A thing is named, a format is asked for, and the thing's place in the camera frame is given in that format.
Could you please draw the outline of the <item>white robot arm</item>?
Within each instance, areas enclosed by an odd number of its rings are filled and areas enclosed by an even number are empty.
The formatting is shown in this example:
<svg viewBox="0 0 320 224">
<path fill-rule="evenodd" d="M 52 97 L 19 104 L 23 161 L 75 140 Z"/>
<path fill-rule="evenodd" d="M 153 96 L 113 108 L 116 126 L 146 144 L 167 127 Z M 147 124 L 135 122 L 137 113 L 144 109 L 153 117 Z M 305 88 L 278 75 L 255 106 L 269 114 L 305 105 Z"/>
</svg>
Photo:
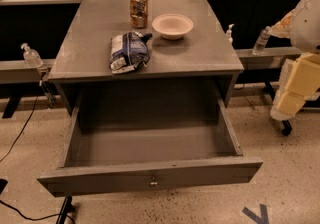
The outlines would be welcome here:
<svg viewBox="0 0 320 224">
<path fill-rule="evenodd" d="M 301 0 L 271 27 L 270 34 L 289 38 L 302 51 L 299 58 L 282 66 L 270 111 L 273 119 L 288 120 L 320 88 L 320 0 Z"/>
</svg>

